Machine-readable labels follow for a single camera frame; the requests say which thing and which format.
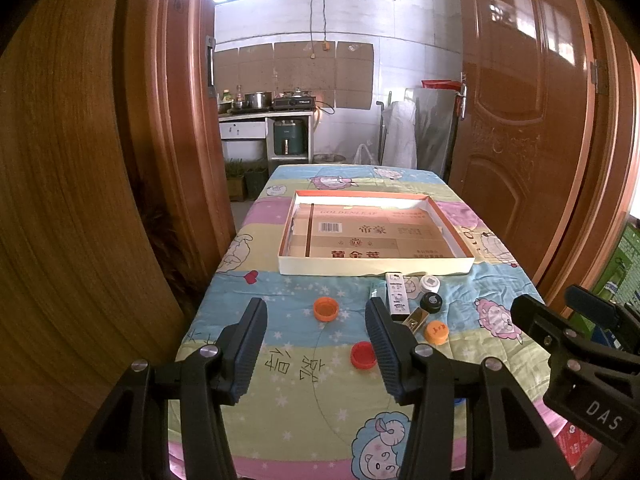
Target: white bottle cap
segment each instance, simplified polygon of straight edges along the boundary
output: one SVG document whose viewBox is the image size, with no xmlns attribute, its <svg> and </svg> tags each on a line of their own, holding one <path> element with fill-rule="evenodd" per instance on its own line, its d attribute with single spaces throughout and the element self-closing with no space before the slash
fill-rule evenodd
<svg viewBox="0 0 640 480">
<path fill-rule="evenodd" d="M 423 292 L 438 292 L 440 290 L 440 280 L 435 276 L 425 274 L 420 278 L 420 290 Z"/>
</svg>

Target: cartoon sheep print tablecloth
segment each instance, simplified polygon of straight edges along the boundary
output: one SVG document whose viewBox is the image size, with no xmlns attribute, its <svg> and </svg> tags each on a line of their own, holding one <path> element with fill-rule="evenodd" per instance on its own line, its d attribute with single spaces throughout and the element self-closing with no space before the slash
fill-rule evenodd
<svg viewBox="0 0 640 480">
<path fill-rule="evenodd" d="M 440 351 L 479 363 L 504 361 L 556 434 L 564 419 L 542 395 L 549 379 L 546 352 L 511 323 L 511 302 L 537 292 L 509 251 L 436 175 L 373 166 L 281 166 L 249 211 L 185 336 L 177 359 L 215 341 L 238 322 L 250 298 L 267 303 L 269 323 L 248 393 L 223 407 L 226 432 L 240 476 L 256 480 L 383 480 L 398 475 L 412 407 L 396 405 L 378 367 L 357 370 L 351 346 L 368 340 L 364 307 L 380 278 L 282 276 L 278 247 L 295 190 L 351 189 L 430 195 L 476 255 L 463 276 L 443 276 L 444 306 L 430 319 L 445 322 Z M 407 278 L 412 310 L 418 278 Z M 316 321 L 313 302 L 331 296 L 340 315 Z M 454 468 L 464 465 L 465 406 L 456 407 Z M 184 478 L 179 405 L 170 405 L 172 469 Z"/>
</svg>

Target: barcode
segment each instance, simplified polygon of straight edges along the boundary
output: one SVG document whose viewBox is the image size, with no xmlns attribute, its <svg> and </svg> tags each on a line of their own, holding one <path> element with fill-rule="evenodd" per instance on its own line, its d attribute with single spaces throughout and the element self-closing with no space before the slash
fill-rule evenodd
<svg viewBox="0 0 640 480">
<path fill-rule="evenodd" d="M 331 224 L 329 222 L 320 222 L 321 233 L 341 233 L 342 224 Z"/>
</svg>

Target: brown pot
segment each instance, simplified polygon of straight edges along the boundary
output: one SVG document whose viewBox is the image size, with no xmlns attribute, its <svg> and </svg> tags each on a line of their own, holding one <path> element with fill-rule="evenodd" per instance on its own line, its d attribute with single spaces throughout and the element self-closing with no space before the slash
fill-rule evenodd
<svg viewBox="0 0 640 480">
<path fill-rule="evenodd" d="M 226 190 L 232 202 L 244 202 L 246 198 L 246 186 L 244 176 L 235 176 L 226 180 Z"/>
</svg>

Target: blue cartoon sheep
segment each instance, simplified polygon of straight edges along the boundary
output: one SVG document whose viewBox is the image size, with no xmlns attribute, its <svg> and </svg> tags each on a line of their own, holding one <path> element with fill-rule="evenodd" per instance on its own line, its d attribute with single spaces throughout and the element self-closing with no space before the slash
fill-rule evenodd
<svg viewBox="0 0 640 480">
<path fill-rule="evenodd" d="M 390 480 L 398 476 L 409 437 L 404 413 L 379 413 L 358 430 L 351 444 L 351 472 L 358 480 Z"/>
</svg>

